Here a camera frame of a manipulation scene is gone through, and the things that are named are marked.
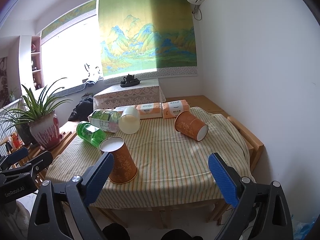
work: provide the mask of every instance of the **mountain painting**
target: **mountain painting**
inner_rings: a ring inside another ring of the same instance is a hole
[[[99,0],[104,76],[197,66],[187,0]]]

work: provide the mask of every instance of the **tablecloth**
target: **tablecloth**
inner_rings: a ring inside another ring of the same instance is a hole
[[[165,102],[158,79],[141,80],[139,85],[122,88],[113,85],[93,97],[93,109],[111,109],[118,106],[131,106]]]
[[[107,137],[124,138],[138,174],[122,185],[108,179],[93,206],[145,208],[222,198],[208,168],[213,152],[218,152],[240,176],[253,179],[248,147],[236,128],[221,114],[210,114],[199,107],[190,112],[209,126],[200,142],[177,132],[174,118],[141,120],[139,131],[131,135],[107,133]],[[66,182],[82,175],[99,157],[99,149],[76,137],[49,166],[46,178],[54,183]]]

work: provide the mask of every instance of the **black teapot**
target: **black teapot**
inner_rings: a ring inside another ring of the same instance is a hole
[[[134,78],[134,75],[130,75],[130,74],[123,77],[123,81],[120,82],[120,86],[122,88],[136,86],[138,84],[140,84],[140,80],[137,78]]]

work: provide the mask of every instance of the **bright window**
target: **bright window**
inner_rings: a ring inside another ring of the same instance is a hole
[[[66,89],[82,84],[90,71],[99,67],[102,72],[98,16],[92,16],[63,30],[41,46],[44,84],[50,85],[67,77],[59,85]]]

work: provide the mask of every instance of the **black cloth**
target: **black cloth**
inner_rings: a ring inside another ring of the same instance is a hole
[[[73,109],[68,121],[87,121],[89,114],[93,112],[93,98],[80,101]]]
[[[102,230],[108,240],[130,240],[127,230],[116,223],[106,226]],[[174,229],[167,232],[161,240],[203,240],[201,236],[191,237],[182,229]]]

